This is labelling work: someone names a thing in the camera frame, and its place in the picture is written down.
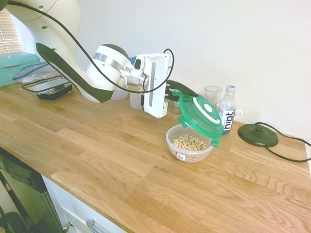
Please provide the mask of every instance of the drawer handle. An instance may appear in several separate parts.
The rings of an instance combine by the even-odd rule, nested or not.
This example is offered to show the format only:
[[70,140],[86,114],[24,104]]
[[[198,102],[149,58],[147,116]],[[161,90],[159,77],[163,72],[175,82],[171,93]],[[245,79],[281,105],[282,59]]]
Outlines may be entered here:
[[4,68],[11,68],[11,67],[17,67],[17,66],[20,66],[20,63],[4,66]]
[[94,232],[94,233],[109,233],[107,231],[104,231],[104,232],[99,232],[98,230],[96,230],[93,226],[95,224],[95,220],[88,220],[86,221],[86,225],[89,227],[89,229]]

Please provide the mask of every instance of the window blind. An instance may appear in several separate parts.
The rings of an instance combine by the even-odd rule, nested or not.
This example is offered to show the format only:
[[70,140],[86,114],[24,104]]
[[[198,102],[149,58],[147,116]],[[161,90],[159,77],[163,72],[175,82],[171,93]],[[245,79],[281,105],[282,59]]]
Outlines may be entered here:
[[3,9],[0,11],[0,54],[10,54],[21,52],[22,47],[15,30],[12,15]]

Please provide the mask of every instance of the black power cord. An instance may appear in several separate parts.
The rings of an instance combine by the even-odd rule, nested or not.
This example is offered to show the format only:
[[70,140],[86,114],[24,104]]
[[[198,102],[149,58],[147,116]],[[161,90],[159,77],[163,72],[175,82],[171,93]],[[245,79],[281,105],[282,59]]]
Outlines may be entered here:
[[155,90],[157,90],[158,88],[160,88],[171,76],[171,73],[173,71],[173,67],[174,67],[174,61],[175,61],[175,58],[174,58],[174,54],[172,52],[172,50],[170,49],[165,49],[163,51],[163,53],[165,53],[166,51],[169,51],[172,55],[172,58],[173,58],[173,61],[172,61],[172,67],[171,67],[171,70],[170,70],[170,73],[169,75],[167,76],[167,78],[157,87],[155,87],[154,89],[151,89],[149,91],[131,91],[131,90],[128,90],[128,89],[125,89],[119,85],[117,85],[116,83],[114,83],[112,80],[110,80],[104,73],[102,73],[102,71],[97,67],[97,65],[94,63],[94,61],[92,60],[92,58],[89,56],[89,54],[85,51],[85,49],[82,47],[82,45],[78,42],[78,40],[71,34],[71,32],[61,23],[59,22],[57,19],[55,19],[54,17],[50,16],[49,14],[43,12],[43,11],[40,11],[34,7],[31,7],[31,6],[28,6],[26,4],[23,4],[23,3],[20,3],[20,2],[16,2],[16,1],[10,1],[8,3],[9,5],[15,5],[15,6],[20,6],[20,7],[24,7],[24,8],[27,8],[29,10],[32,10],[32,11],[35,11],[39,14],[42,14],[48,18],[50,18],[51,20],[53,20],[55,23],[57,23],[60,27],[62,27],[67,33],[68,35],[74,40],[74,42],[78,45],[78,47],[82,50],[82,52],[85,54],[85,56],[89,59],[89,61],[96,67],[96,69],[100,72],[101,75],[103,75],[110,83],[112,83],[114,86],[120,88],[121,90],[123,91],[127,91],[127,92],[130,92],[130,93],[138,93],[138,94],[144,94],[144,93],[149,93],[149,92],[153,92]]
[[[311,147],[311,144],[310,144],[309,142],[306,142],[305,140],[303,140],[303,139],[301,139],[301,138],[286,136],[286,135],[284,135],[283,133],[281,133],[279,130],[277,130],[276,128],[272,127],[271,125],[268,125],[268,124],[263,123],[263,122],[257,122],[257,123],[255,123],[255,125],[257,125],[257,124],[268,126],[269,128],[275,130],[276,132],[278,132],[280,135],[282,135],[282,136],[284,136],[284,137],[287,137],[287,138],[291,138],[291,139],[295,139],[295,140],[304,142],[304,143],[307,144],[309,147]],[[286,159],[286,160],[288,160],[288,161],[292,161],[292,162],[296,162],[296,163],[304,163],[304,162],[307,162],[307,161],[311,160],[311,158],[309,158],[309,159],[304,159],[304,160],[290,159],[290,158],[284,157],[284,156],[282,156],[282,155],[279,155],[279,154],[273,152],[272,150],[270,150],[270,149],[268,148],[268,145],[267,145],[267,144],[264,145],[264,147],[265,147],[268,151],[270,151],[272,154],[274,154],[274,155],[276,155],[276,156],[278,156],[278,157],[280,157],[280,158],[282,158],[282,159]]]

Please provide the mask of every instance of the white cabinet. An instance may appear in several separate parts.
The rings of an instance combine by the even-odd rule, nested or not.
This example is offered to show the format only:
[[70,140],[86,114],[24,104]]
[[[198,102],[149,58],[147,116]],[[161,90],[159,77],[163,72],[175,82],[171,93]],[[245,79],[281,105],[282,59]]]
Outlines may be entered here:
[[[68,222],[73,224],[69,233],[126,233],[48,178],[42,177],[62,225]],[[86,225],[87,221],[89,225],[93,223],[93,231]]]

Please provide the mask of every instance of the water bottle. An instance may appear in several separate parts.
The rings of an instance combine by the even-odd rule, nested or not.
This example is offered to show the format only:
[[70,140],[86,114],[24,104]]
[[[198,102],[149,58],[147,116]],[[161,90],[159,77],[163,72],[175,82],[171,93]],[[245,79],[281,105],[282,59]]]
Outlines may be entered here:
[[223,135],[231,131],[237,103],[234,100],[235,86],[227,86],[224,98],[219,102],[218,113],[224,127]]

